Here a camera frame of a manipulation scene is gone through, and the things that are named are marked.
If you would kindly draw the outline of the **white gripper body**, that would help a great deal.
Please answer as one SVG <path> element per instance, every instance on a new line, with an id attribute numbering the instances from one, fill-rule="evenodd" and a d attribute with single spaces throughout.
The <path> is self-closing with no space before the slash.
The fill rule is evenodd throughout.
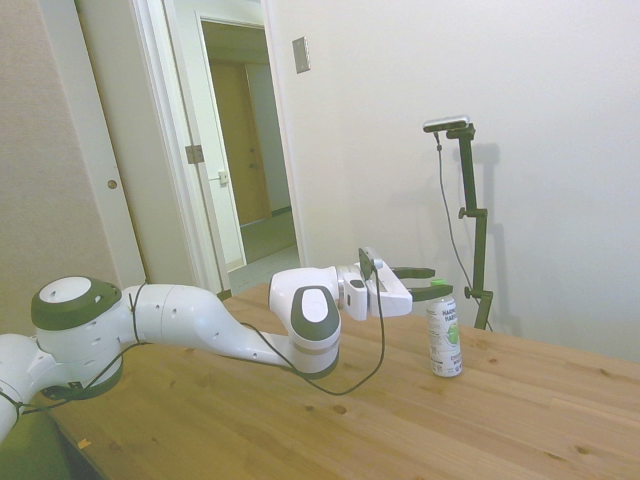
<path id="1" fill-rule="evenodd" d="M 372 316 L 398 317 L 412 310 L 412 296 L 394 271 L 371 247 L 363 249 L 363 278 Z"/>

